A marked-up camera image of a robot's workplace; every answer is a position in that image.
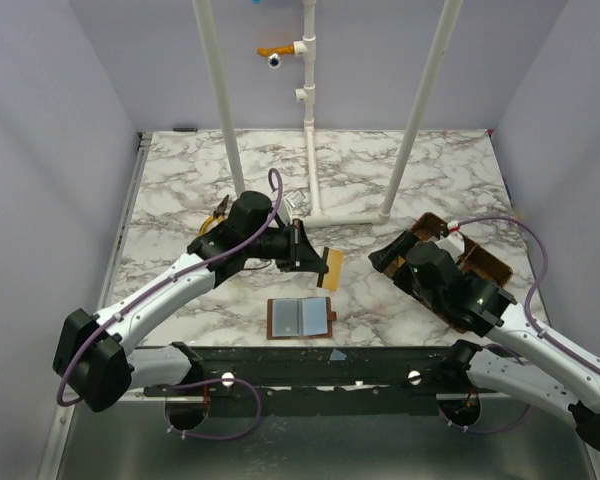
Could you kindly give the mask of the brown leather card holder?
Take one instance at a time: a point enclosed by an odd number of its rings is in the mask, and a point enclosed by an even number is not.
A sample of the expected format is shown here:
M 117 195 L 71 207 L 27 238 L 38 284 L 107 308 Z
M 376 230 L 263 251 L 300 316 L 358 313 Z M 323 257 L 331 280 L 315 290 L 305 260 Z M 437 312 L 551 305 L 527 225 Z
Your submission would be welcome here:
M 336 320 L 329 297 L 267 300 L 268 340 L 331 338 Z

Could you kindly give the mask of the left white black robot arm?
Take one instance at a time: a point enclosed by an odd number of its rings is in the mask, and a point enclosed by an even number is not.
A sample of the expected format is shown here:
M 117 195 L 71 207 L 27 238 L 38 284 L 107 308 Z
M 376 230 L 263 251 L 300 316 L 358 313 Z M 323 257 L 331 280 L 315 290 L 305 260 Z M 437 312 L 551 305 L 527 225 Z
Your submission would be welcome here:
M 166 271 L 126 299 L 96 313 L 78 308 L 63 322 L 53 370 L 94 412 L 140 385 L 131 362 L 141 341 L 177 310 L 241 272 L 249 259 L 268 259 L 282 272 L 326 274 L 299 219 L 283 222 L 264 194 L 245 191 L 228 217 L 194 239 Z

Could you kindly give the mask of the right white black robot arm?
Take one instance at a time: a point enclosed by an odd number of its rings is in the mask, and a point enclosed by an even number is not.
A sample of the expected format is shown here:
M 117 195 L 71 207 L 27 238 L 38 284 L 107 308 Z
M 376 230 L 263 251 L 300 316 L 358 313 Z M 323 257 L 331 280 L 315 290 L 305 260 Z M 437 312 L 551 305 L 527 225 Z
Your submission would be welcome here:
M 537 320 L 507 292 L 509 267 L 459 231 L 421 238 L 406 230 L 369 260 L 454 329 L 486 338 L 527 361 L 521 365 L 484 347 L 456 342 L 447 362 L 451 378 L 551 412 L 600 452 L 600 357 Z

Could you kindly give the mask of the brown woven divided tray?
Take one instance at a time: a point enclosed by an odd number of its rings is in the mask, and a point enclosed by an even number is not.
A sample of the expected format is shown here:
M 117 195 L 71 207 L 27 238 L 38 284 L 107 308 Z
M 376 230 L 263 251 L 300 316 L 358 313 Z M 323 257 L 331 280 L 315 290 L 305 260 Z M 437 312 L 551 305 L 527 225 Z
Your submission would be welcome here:
M 432 212 L 424 213 L 407 230 L 419 239 L 407 260 L 420 288 L 419 295 L 407 295 L 460 333 L 485 337 L 503 324 L 504 311 L 516 303 L 505 290 L 511 267 L 462 233 L 465 252 L 455 262 L 434 244 L 448 230 L 447 222 Z M 382 273 L 391 281 L 395 266 L 393 261 Z

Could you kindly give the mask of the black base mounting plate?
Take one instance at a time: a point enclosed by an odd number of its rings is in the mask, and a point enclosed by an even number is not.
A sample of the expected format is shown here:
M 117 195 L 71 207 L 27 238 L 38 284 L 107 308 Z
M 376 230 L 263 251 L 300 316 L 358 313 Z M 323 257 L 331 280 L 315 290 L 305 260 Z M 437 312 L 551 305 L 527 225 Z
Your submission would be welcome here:
M 487 390 L 470 384 L 479 347 L 197 347 L 194 368 L 164 397 L 179 422 L 212 417 L 436 416 L 472 425 Z

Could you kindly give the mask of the blue white small ball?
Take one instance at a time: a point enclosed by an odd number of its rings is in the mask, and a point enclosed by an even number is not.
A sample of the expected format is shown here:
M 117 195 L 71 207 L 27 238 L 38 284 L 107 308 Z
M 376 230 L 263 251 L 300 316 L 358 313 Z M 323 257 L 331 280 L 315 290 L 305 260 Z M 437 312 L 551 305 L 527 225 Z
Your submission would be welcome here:
M 273 53 L 267 57 L 267 63 L 271 69 L 277 69 L 281 66 L 281 56 Z

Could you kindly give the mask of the orange pipe hook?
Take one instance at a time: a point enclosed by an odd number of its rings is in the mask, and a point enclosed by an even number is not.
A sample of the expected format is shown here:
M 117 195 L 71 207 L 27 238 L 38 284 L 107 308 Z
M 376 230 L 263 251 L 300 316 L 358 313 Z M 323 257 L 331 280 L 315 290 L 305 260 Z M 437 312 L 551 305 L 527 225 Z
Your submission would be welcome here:
M 296 41 L 285 46 L 257 48 L 257 54 L 262 57 L 270 57 L 272 55 L 293 55 L 295 57 L 299 57 L 304 56 L 307 52 L 308 48 L 303 41 Z

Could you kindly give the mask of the yellow handled pliers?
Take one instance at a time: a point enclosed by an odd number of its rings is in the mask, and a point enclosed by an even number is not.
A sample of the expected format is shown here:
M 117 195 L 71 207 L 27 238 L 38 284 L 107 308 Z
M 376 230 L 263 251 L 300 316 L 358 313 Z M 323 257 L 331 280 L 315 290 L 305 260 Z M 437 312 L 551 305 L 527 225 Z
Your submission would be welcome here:
M 198 235 L 206 234 L 214 225 L 219 225 L 224 221 L 225 213 L 229 205 L 230 196 L 225 195 L 224 198 L 212 211 L 210 216 L 203 222 L 199 228 Z

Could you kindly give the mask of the white PVC pipe frame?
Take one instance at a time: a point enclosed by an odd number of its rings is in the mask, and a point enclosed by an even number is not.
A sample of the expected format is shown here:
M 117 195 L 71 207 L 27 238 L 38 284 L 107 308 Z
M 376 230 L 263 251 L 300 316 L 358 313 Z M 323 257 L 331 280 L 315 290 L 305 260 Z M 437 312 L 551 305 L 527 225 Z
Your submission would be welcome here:
M 376 213 L 327 215 L 323 212 L 318 178 L 317 154 L 315 143 L 315 61 L 316 50 L 316 3 L 303 3 L 303 41 L 308 48 L 304 56 L 304 82 L 295 90 L 295 99 L 304 105 L 303 131 L 307 154 L 308 185 L 311 212 L 305 217 L 304 223 L 308 228 L 326 228 L 345 225 L 379 225 L 385 224 L 391 217 L 391 210 L 397 196 L 397 191 L 403 178 L 407 163 L 410 159 L 413 145 L 421 126 L 430 95 L 435 86 L 442 62 L 448 50 L 463 3 L 447 1 L 442 8 L 434 38 L 429 49 L 427 61 L 421 75 L 418 90 L 413 102 L 409 120 L 405 128 L 401 146 L 395 160 L 394 168 L 384 195 L 383 202 Z M 224 139 L 228 164 L 235 187 L 240 194 L 246 190 L 236 131 L 233 124 L 228 88 L 222 65 L 219 36 L 216 29 L 212 5 L 209 1 L 194 1 L 192 3 L 196 24 L 204 52 L 207 70 L 212 90 L 218 108 L 220 126 Z

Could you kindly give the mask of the aluminium rail frame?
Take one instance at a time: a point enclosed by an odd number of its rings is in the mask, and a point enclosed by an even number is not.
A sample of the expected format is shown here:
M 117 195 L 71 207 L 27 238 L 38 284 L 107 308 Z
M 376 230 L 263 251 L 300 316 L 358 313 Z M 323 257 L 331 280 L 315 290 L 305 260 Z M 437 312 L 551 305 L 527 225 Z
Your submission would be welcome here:
M 135 207 L 153 133 L 140 132 L 138 137 L 139 144 L 133 163 L 131 180 L 123 203 L 117 231 L 114 236 L 114 243 L 107 264 L 103 285 L 96 303 L 97 310 L 106 307 L 111 303 L 111 297 L 113 295 L 118 270 L 121 264 L 121 258 L 129 230 L 129 224 L 132 218 L 133 209 Z M 74 413 L 74 405 L 70 405 L 69 407 L 56 407 L 51 430 L 45 445 L 41 466 L 37 474 L 37 479 L 57 478 Z

